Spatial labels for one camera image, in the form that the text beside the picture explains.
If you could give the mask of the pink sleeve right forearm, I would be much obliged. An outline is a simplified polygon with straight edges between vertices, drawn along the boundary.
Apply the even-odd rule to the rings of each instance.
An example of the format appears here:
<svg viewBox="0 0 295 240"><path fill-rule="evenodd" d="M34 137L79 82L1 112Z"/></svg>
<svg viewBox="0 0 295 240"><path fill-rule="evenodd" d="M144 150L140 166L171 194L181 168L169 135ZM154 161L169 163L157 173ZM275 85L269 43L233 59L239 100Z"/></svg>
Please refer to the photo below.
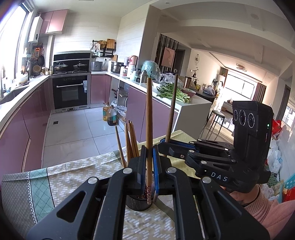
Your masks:
<svg viewBox="0 0 295 240"><path fill-rule="evenodd" d="M269 200L260 187L257 198L252 203L241 206L268 230L270 239L282 239L280 232L287 224L291 224L291 231L294 230L294 221L291 220L294 217L294 200L283 203Z"/></svg>

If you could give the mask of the right hand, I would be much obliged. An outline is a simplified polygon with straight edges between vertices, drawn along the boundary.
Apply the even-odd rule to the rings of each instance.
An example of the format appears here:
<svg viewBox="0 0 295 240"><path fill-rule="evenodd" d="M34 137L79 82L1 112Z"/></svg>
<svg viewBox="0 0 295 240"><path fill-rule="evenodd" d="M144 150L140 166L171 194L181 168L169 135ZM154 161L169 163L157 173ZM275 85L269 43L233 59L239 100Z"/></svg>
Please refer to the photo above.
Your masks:
<svg viewBox="0 0 295 240"><path fill-rule="evenodd" d="M228 190L226 190L225 187L222 186L222 188L240 205L247 205L248 203L252 203L257 198L260 191L260 187L258 184L256 184L249 193L240 193L238 191L233 191L230 193Z"/></svg>

